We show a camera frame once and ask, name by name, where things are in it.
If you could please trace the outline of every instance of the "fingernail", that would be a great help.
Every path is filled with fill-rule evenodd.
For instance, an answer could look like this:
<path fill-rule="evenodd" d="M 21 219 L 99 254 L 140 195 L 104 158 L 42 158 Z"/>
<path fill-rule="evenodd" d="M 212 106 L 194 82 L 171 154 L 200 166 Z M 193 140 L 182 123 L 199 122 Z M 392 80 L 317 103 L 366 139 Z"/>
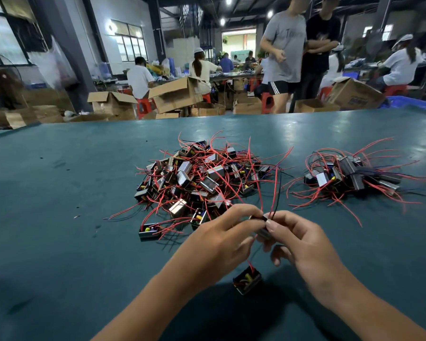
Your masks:
<path fill-rule="evenodd" d="M 278 224 L 276 222 L 274 222 L 273 220 L 267 219 L 265 224 L 267 225 L 267 229 L 270 232 L 274 232 L 278 229 Z"/>

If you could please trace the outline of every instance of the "blue plastic bin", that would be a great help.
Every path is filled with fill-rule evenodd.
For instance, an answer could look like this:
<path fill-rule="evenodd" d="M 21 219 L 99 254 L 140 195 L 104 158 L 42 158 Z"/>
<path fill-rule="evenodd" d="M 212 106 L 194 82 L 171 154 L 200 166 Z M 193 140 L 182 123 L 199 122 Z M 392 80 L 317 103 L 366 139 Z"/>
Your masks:
<path fill-rule="evenodd" d="M 392 97 L 387 97 L 390 101 L 390 108 L 404 108 L 406 106 L 417 106 L 418 108 L 426 108 L 426 101 L 420 99 L 414 99 L 409 97 L 404 97 L 403 95 L 395 95 Z"/>
<path fill-rule="evenodd" d="M 358 80 L 358 72 L 342 72 L 342 76 L 348 76 Z"/>

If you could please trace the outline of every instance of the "black shorts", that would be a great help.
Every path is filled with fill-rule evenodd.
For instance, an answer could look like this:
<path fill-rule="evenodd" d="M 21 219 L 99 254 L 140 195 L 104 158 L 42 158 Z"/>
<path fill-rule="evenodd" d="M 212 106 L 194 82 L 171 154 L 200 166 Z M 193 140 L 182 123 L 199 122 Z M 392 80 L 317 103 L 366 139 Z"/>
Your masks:
<path fill-rule="evenodd" d="M 271 95 L 294 93 L 299 83 L 288 83 L 287 81 L 273 81 L 268 83 L 268 89 Z"/>

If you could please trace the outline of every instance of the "black t-shirt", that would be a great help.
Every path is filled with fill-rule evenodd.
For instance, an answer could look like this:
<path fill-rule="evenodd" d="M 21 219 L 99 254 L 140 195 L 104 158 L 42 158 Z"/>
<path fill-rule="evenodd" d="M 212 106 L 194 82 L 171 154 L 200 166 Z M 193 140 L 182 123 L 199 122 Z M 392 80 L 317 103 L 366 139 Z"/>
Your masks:
<path fill-rule="evenodd" d="M 314 40 L 338 40 L 341 31 L 341 21 L 338 17 L 332 16 L 329 20 L 323 20 L 319 14 L 309 18 L 306 22 L 306 37 Z M 306 53 L 303 56 L 303 73 L 324 73 L 329 69 L 328 57 L 330 52 L 321 54 Z"/>

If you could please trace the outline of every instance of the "hair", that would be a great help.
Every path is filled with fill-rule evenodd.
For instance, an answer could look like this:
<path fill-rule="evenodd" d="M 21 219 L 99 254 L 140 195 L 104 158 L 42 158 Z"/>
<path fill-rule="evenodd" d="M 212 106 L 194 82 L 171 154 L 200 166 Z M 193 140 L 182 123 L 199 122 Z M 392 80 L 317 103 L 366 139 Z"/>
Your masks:
<path fill-rule="evenodd" d="M 338 62 L 337 73 L 341 73 L 344 70 L 344 66 L 345 66 L 344 55 L 342 54 L 341 51 L 338 51 L 336 53 L 336 57 Z"/>
<path fill-rule="evenodd" d="M 194 54 L 194 61 L 193 61 L 193 67 L 194 72 L 196 73 L 196 76 L 200 77 L 200 74 L 202 73 L 202 63 L 200 60 L 205 59 L 205 53 L 203 51 L 199 53 Z"/>
<path fill-rule="evenodd" d="M 146 63 L 145 59 L 142 56 L 136 57 L 136 60 L 134 60 L 134 62 L 139 66 Z"/>
<path fill-rule="evenodd" d="M 409 56 L 410 63 L 414 63 L 417 59 L 417 51 L 415 50 L 414 46 L 410 46 L 410 40 L 405 40 L 401 43 L 399 43 L 402 48 L 406 49 L 407 55 Z"/>

